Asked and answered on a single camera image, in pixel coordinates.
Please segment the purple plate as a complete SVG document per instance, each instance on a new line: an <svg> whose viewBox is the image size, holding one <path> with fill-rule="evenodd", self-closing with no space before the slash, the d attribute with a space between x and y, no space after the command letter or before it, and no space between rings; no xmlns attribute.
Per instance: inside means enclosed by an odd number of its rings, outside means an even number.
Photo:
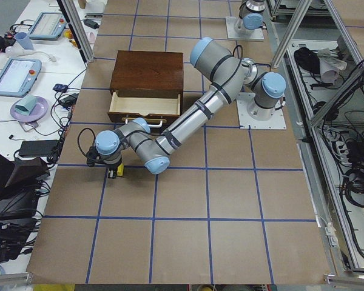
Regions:
<svg viewBox="0 0 364 291"><path fill-rule="evenodd" d="M10 114L17 121L32 122L42 118L48 107L48 102L43 97L26 95L12 105Z"/></svg>

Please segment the black power adapter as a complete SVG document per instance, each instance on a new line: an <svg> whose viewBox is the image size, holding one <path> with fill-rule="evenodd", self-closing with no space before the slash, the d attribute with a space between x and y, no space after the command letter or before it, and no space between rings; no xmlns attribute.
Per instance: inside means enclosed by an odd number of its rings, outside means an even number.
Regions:
<svg viewBox="0 0 364 291"><path fill-rule="evenodd" d="M98 29L99 28L99 24L97 22L95 22L94 20L91 19L85 19L83 20L83 23L85 26L90 27L92 29Z"/></svg>

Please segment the small blue black device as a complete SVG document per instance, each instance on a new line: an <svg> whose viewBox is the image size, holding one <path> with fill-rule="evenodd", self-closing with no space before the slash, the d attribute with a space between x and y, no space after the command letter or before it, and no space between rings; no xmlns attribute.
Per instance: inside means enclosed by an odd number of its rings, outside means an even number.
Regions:
<svg viewBox="0 0 364 291"><path fill-rule="evenodd" d="M53 90L55 92L65 93L68 90L69 86L65 84L55 84L53 86Z"/></svg>

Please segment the black flat tablet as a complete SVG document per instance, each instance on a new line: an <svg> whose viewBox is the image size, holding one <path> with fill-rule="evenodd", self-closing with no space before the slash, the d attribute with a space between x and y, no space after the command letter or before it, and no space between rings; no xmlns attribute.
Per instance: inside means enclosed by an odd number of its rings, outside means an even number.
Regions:
<svg viewBox="0 0 364 291"><path fill-rule="evenodd" d="M23 158L47 157L58 145L58 140L23 141L19 149L19 156Z"/></svg>

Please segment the light blue plastic cup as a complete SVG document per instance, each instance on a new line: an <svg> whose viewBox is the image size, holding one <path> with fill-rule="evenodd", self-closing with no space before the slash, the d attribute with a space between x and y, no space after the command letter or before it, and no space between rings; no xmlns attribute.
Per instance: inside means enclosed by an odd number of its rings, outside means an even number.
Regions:
<svg viewBox="0 0 364 291"><path fill-rule="evenodd" d="M25 50L33 50L34 46L26 32L18 32L15 35L16 42Z"/></svg>

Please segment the far blue teach pendant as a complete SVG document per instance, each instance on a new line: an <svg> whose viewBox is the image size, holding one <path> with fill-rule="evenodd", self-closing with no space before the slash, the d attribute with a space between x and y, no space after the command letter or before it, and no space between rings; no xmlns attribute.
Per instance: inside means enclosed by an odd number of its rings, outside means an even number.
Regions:
<svg viewBox="0 0 364 291"><path fill-rule="evenodd" d="M41 12L31 26L28 36L32 40L57 40L66 24L66 19L61 13Z"/></svg>

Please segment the dark wooden drawer box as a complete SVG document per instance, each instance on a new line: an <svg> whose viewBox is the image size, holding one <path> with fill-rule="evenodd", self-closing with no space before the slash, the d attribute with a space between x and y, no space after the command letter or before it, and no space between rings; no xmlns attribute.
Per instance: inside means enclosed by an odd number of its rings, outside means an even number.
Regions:
<svg viewBox="0 0 364 291"><path fill-rule="evenodd" d="M183 91L183 54L119 50L110 80L110 91Z"/></svg>

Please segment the teal box on plate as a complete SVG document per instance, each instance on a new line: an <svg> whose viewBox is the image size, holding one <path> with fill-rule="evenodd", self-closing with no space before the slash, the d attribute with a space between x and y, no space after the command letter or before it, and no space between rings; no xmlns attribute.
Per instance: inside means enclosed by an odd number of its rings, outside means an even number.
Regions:
<svg viewBox="0 0 364 291"><path fill-rule="evenodd" d="M37 103L36 96L27 95L15 104L15 112L21 115L29 115Z"/></svg>

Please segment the blue teach pendant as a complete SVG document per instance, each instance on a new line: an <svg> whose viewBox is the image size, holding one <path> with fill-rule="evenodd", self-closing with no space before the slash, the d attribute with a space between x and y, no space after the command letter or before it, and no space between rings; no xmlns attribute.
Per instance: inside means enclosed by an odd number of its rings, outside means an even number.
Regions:
<svg viewBox="0 0 364 291"><path fill-rule="evenodd" d="M38 59L10 58L0 73L0 96L22 98L33 87L42 68Z"/></svg>
<svg viewBox="0 0 364 291"><path fill-rule="evenodd" d="M41 12L31 26L28 36L32 40L57 40L66 24L66 19L61 13Z"/></svg>

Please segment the pink cup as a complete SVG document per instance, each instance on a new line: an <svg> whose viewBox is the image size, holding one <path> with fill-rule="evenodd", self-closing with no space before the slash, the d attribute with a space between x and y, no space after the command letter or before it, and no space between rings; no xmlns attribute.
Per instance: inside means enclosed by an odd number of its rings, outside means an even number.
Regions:
<svg viewBox="0 0 364 291"><path fill-rule="evenodd" d="M96 35L93 32L86 32L87 40L89 44L94 44L96 40Z"/></svg>

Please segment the wooden drawer with white handle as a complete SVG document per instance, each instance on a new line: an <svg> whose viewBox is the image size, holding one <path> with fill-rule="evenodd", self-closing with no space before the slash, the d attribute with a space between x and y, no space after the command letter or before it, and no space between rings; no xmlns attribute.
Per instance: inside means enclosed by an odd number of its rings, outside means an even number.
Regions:
<svg viewBox="0 0 364 291"><path fill-rule="evenodd" d="M128 123L144 118L151 127L165 127L179 118L183 107L180 93L153 92L150 96L136 93L112 93L108 116L114 123Z"/></svg>

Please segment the yellow cube block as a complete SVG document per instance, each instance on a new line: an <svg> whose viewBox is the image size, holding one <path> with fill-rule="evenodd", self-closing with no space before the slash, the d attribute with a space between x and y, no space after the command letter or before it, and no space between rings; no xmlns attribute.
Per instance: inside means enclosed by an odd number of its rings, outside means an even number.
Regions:
<svg viewBox="0 0 364 291"><path fill-rule="evenodd" d="M121 163L121 164L117 167L116 175L117 175L118 177L121 177L121 176L123 176L123 174L124 174L124 164L123 164L123 163Z"/></svg>

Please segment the near blue teach pendant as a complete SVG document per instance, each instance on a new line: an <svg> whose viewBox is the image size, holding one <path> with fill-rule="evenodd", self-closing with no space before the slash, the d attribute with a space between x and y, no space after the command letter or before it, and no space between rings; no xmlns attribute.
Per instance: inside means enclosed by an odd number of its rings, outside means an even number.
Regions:
<svg viewBox="0 0 364 291"><path fill-rule="evenodd" d="M0 73L0 96L22 98L33 87L42 68L38 59L10 58Z"/></svg>

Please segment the aluminium frame post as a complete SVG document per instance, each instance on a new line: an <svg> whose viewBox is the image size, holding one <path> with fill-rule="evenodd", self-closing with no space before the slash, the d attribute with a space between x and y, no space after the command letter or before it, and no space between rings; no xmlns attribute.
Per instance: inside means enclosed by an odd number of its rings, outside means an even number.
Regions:
<svg viewBox="0 0 364 291"><path fill-rule="evenodd" d="M57 3L67 21L69 29L73 33L74 40L84 63L92 63L94 61L94 54L74 2L72 0L57 0Z"/></svg>

